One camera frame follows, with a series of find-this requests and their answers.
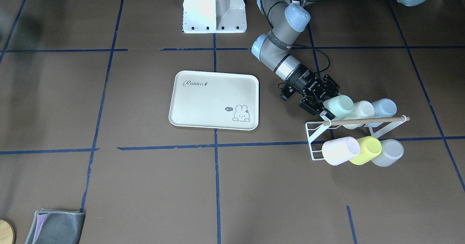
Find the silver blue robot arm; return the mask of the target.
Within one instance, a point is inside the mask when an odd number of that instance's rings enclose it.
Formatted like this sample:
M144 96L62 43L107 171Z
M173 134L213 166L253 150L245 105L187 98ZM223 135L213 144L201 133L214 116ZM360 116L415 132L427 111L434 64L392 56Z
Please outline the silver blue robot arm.
M342 120L353 112L352 100L339 93L339 85L329 76L319 78L290 54L295 41L309 24L311 16L305 7L325 0L257 0L260 12L271 29L251 47L253 55L283 80L282 100L302 95L299 106L325 121Z

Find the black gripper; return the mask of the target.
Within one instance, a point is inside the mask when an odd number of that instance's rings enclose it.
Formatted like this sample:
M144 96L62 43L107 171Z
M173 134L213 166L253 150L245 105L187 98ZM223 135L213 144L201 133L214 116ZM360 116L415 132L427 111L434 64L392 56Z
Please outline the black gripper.
M299 106L311 115L328 118L327 108L317 100L322 99L323 96L332 98L341 95L340 86L330 75L325 75L321 80L304 65L297 66L287 79L287 83L303 97L312 98L303 98L299 103Z

